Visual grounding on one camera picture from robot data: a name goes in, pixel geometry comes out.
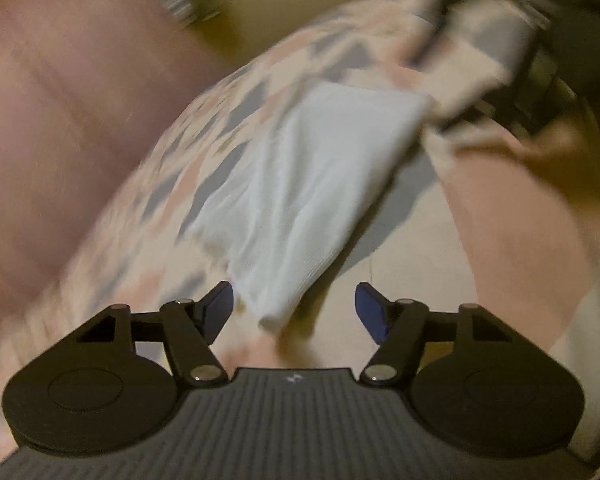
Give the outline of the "white tank top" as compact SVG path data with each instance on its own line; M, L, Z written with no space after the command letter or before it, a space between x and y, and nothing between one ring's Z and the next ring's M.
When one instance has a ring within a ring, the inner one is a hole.
M432 101L308 79L187 232L226 267L271 333L338 257L378 199Z

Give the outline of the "pink grey checkered quilt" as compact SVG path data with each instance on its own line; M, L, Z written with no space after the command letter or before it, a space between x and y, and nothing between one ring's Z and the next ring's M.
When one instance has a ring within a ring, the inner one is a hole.
M0 336L0 463L15 449L1 410L12 374L113 304L149 311L225 278L189 228L236 176L306 76L417 90L456 110L507 79L529 24L509 0L466 0L421 72L398 64L437 0L356 0L323 15L204 92L163 133L100 216L65 275ZM571 446L600 460L600 136L562 119L519 141L492 122L427 131L350 246L272 337L237 307L214 344L238 366L362 367L373 343L356 284L440 310L478 302L579 379Z

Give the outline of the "pink patterned curtain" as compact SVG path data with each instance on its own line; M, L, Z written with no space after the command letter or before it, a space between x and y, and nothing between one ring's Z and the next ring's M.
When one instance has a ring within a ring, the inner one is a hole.
M225 73L156 0L0 0L0 326Z

